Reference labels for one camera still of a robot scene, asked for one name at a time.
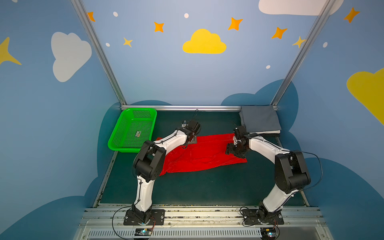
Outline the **red t shirt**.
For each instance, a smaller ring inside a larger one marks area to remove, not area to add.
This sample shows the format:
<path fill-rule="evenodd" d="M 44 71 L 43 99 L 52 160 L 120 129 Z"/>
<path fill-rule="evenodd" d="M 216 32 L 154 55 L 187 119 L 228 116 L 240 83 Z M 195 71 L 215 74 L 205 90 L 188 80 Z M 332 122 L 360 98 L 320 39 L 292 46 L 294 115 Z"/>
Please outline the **red t shirt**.
<path fill-rule="evenodd" d="M 221 166 L 243 164 L 247 159 L 227 155 L 227 144 L 233 142 L 234 134 L 197 137 L 197 143 L 179 146 L 166 155 L 161 176 L 167 173 L 205 171 Z"/>

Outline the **green plastic mesh basket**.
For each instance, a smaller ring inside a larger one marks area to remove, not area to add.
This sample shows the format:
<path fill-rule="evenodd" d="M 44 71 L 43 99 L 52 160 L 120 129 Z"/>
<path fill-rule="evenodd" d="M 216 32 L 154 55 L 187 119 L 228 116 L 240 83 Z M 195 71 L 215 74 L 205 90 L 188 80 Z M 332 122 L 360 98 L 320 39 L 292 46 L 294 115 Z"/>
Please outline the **green plastic mesh basket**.
<path fill-rule="evenodd" d="M 122 111 L 108 141 L 112 151 L 138 153 L 145 141 L 152 139 L 157 111 L 151 108 L 133 108 Z"/>

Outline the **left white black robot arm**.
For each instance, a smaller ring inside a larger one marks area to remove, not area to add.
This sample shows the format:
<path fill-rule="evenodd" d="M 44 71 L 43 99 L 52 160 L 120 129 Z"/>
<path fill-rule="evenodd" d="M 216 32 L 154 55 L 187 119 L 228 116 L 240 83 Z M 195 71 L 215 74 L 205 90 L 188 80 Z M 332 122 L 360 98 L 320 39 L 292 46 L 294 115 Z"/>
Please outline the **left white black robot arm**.
<path fill-rule="evenodd" d="M 144 142 L 133 163 L 138 184 L 136 199 L 127 211 L 134 223 L 144 225 L 151 220 L 153 188 L 163 170 L 166 155 L 177 147 L 188 146 L 200 131 L 200 125 L 178 128 L 163 139 Z"/>

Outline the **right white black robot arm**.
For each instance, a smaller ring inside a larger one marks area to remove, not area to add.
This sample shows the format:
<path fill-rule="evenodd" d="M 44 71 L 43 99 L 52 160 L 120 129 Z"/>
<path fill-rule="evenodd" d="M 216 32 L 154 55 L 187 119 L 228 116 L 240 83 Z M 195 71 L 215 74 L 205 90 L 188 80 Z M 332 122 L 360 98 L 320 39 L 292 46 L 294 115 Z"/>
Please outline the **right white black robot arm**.
<path fill-rule="evenodd" d="M 226 154 L 244 159 L 248 151 L 261 154 L 275 166 L 275 185 L 256 213 L 260 224 L 274 224 L 279 221 L 284 204 L 311 183 L 306 160 L 302 152 L 279 147 L 258 134 L 235 133 Z"/>

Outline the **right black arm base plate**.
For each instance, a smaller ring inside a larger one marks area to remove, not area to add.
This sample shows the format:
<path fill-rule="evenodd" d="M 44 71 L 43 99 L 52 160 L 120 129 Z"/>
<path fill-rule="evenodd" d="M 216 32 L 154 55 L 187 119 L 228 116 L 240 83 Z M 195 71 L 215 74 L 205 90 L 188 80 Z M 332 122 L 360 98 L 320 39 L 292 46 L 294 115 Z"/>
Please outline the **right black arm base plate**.
<path fill-rule="evenodd" d="M 284 220 L 281 214 L 281 210 L 270 213 L 268 211 L 259 209 L 249 209 L 242 207 L 240 214 L 243 217 L 243 225 L 246 227 L 254 225 L 283 225 Z"/>

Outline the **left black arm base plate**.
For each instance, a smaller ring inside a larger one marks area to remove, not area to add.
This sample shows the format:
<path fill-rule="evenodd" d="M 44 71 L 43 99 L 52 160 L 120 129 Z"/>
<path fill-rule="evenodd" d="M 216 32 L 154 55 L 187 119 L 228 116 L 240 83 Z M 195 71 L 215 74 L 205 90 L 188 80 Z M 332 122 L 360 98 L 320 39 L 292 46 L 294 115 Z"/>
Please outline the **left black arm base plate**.
<path fill-rule="evenodd" d="M 137 213 L 131 209 L 126 211 L 124 226 L 162 226 L 165 220 L 165 210 L 151 210 L 150 212 Z"/>

